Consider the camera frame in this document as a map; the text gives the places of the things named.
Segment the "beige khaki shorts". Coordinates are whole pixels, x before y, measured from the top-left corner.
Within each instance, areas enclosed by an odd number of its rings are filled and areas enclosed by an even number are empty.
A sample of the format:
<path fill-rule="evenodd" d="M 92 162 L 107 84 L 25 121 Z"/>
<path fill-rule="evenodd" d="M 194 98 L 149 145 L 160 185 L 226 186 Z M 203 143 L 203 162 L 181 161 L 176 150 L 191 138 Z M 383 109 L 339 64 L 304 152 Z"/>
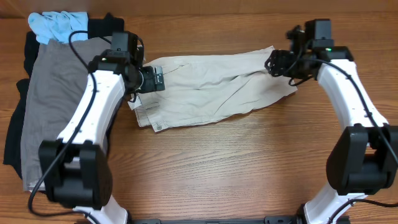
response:
<path fill-rule="evenodd" d="M 273 47 L 233 55 L 162 57 L 165 90 L 141 93 L 128 103 L 140 127 L 155 132 L 216 123 L 270 106 L 297 91 L 264 67 Z"/>

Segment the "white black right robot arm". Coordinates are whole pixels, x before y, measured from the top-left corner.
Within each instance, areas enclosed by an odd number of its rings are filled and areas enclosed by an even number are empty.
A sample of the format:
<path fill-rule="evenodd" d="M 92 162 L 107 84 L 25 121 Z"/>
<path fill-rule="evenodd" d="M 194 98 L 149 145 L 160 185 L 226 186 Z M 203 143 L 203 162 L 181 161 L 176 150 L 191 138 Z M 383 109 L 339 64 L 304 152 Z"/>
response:
<path fill-rule="evenodd" d="M 273 77 L 290 86 L 314 79 L 327 93 L 342 134 L 326 162 L 327 182 L 295 215 L 267 216 L 266 223 L 348 223 L 346 211 L 369 203 L 389 188 L 397 173 L 397 127 L 368 96 L 349 48 L 337 46 L 331 21 L 314 19 L 286 33 L 289 50 L 274 50 L 265 61 Z"/>

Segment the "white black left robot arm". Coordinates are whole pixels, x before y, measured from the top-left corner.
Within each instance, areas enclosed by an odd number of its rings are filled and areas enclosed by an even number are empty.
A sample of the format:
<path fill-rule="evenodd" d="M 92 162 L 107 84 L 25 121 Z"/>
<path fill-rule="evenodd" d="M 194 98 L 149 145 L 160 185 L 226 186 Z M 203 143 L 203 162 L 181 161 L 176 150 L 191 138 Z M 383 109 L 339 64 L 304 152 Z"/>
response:
<path fill-rule="evenodd" d="M 111 46 L 90 63 L 84 94 L 67 126 L 54 141 L 42 141 L 40 186 L 49 201 L 67 208 L 64 215 L 82 214 L 90 223 L 132 223 L 128 210 L 112 196 L 113 177 L 103 151 L 107 131 L 125 95 L 163 91 L 161 67 L 144 66 L 144 42 L 131 32 L 114 32 Z"/>

